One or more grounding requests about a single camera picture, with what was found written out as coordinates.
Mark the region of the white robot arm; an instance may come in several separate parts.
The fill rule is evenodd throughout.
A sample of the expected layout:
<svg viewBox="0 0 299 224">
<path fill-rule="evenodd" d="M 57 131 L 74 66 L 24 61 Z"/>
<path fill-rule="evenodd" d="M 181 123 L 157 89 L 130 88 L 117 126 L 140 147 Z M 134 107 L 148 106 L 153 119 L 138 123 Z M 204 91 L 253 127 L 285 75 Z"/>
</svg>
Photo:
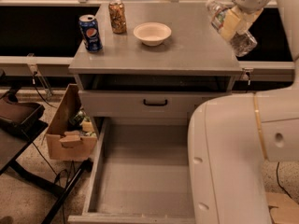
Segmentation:
<svg viewBox="0 0 299 224">
<path fill-rule="evenodd" d="M 269 0 L 233 0 L 221 11 L 206 3 L 225 39 L 245 31 Z M 293 58 L 299 56 L 299 0 L 276 0 Z M 216 98 L 192 114 L 188 158 L 196 224 L 272 224 L 261 167 L 295 161 L 299 143 L 299 83 Z"/>
</svg>

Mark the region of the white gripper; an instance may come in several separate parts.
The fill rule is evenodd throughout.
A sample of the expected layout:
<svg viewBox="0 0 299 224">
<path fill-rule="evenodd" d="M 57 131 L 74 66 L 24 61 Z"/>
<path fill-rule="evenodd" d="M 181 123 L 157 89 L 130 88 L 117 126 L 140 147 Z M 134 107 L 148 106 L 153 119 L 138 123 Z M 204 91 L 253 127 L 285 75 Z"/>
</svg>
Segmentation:
<svg viewBox="0 0 299 224">
<path fill-rule="evenodd" d="M 221 37 L 229 42 L 236 35 L 243 35 L 256 22 L 263 8 L 270 0 L 232 0 L 233 8 L 223 12 L 223 22 L 220 28 Z"/>
</svg>

